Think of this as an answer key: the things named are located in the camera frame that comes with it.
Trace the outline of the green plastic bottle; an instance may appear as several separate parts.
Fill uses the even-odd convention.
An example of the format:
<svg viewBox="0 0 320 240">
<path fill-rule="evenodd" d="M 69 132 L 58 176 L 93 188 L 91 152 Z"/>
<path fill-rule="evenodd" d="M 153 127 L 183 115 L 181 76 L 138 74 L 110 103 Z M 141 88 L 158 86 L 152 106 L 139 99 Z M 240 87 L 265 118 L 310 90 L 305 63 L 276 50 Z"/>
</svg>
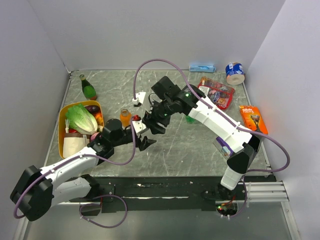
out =
<svg viewBox="0 0 320 240">
<path fill-rule="evenodd" d="M 185 119 L 189 124 L 193 124 L 196 121 L 194 118 L 190 116 L 186 116 Z"/>
</svg>

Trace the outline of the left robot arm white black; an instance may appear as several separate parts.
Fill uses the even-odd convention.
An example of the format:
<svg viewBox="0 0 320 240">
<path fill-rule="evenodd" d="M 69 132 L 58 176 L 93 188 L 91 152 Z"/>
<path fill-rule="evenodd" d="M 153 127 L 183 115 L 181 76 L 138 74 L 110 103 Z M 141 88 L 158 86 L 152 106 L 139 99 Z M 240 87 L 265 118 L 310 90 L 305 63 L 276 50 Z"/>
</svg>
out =
<svg viewBox="0 0 320 240">
<path fill-rule="evenodd" d="M 95 200 L 99 188 L 90 176 L 72 179 L 80 172 L 95 167 L 109 159 L 115 147 L 133 144 L 133 148 L 145 150 L 155 140 L 141 137 L 146 131 L 156 135 L 154 123 L 134 116 L 129 127 L 123 128 L 119 119 L 107 121 L 102 132 L 79 152 L 42 169 L 34 165 L 26 168 L 15 185 L 10 199 L 15 204 L 13 216 L 26 217 L 29 221 L 41 218 L 51 207 L 68 200 L 85 198 Z"/>
</svg>

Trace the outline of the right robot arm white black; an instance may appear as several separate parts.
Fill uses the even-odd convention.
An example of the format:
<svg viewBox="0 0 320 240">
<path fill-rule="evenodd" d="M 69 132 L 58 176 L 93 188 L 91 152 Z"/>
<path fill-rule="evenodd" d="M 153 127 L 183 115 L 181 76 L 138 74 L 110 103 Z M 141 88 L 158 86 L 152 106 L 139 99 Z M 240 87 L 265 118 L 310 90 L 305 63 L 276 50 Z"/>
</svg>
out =
<svg viewBox="0 0 320 240">
<path fill-rule="evenodd" d="M 260 146 L 260 137 L 248 132 L 248 129 L 236 122 L 218 107 L 210 107 L 210 99 L 196 86 L 186 85 L 179 88 L 167 76 L 152 86 L 153 93 L 160 99 L 151 102 L 146 92 L 139 92 L 132 100 L 134 105 L 145 109 L 141 123 L 152 134 L 164 134 L 171 116 L 179 113 L 202 123 L 215 133 L 231 149 L 227 168 L 220 181 L 218 193 L 223 199 L 236 194 L 236 186 L 247 173 Z"/>
</svg>

